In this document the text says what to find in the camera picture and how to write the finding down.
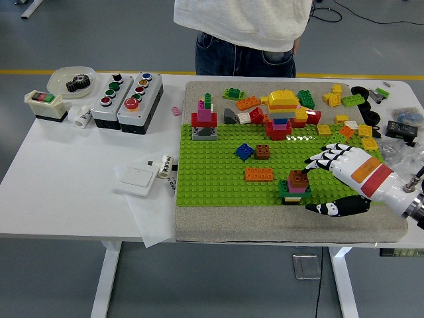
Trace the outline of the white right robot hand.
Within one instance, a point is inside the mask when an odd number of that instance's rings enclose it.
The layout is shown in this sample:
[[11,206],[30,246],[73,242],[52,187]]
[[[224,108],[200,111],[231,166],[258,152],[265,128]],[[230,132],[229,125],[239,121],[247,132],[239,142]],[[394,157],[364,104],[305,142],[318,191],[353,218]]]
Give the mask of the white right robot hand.
[[307,209],[332,217],[363,213],[370,203],[385,203],[398,215],[415,219],[423,226],[423,193],[407,185],[391,168],[361,148],[346,144],[329,144],[322,152],[305,160],[304,174],[321,168],[333,173],[343,184],[358,194]]

